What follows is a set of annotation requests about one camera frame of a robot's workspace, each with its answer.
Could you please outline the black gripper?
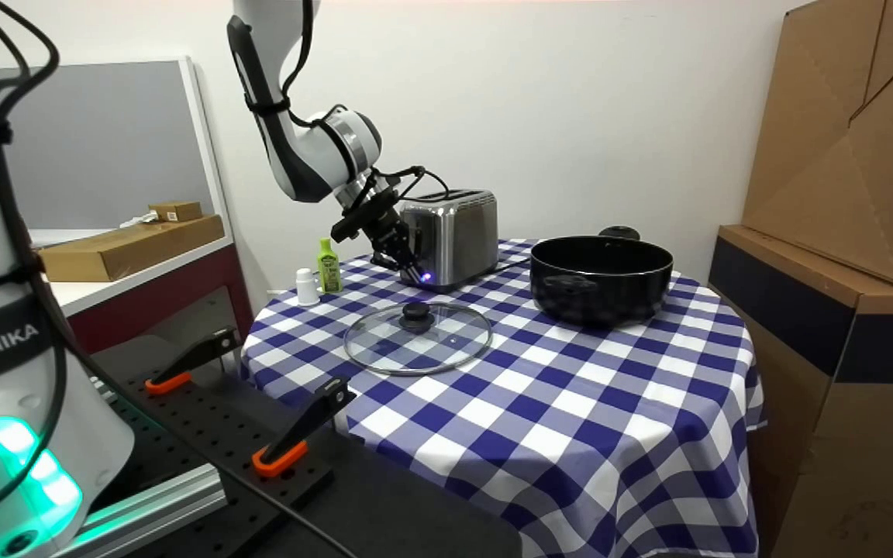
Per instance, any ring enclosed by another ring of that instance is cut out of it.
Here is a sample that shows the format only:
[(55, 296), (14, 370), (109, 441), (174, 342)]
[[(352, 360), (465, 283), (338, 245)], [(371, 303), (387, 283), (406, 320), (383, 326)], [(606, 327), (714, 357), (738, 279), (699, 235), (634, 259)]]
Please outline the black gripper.
[(404, 197), (399, 182), (399, 173), (368, 173), (330, 235), (336, 242), (366, 235), (377, 249), (395, 249), (404, 283), (425, 284), (428, 272), (423, 270), (415, 251), (406, 245), (406, 224), (396, 213), (396, 202)]

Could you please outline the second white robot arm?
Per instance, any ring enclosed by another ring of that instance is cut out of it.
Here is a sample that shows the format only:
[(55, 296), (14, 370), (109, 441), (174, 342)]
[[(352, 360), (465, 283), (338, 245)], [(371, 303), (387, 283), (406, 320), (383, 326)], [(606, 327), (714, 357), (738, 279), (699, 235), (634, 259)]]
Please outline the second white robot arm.
[(10, 110), (38, 82), (34, 69), (0, 81), (0, 558), (58, 558), (133, 451), (133, 430), (94, 388), (14, 194)]

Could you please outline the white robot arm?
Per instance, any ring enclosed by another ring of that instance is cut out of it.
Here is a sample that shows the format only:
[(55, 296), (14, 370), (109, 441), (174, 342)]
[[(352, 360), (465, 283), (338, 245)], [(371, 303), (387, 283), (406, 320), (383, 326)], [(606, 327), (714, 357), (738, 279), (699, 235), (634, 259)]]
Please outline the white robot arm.
[(419, 279), (411, 225), (396, 213), (396, 178), (419, 175), (419, 167), (383, 173), (379, 128), (341, 101), (317, 117), (295, 110), (292, 85), (310, 58), (317, 5), (319, 0), (232, 0), (226, 43), (246, 106), (275, 185), (292, 202), (336, 197), (336, 242), (366, 235), (377, 264)]

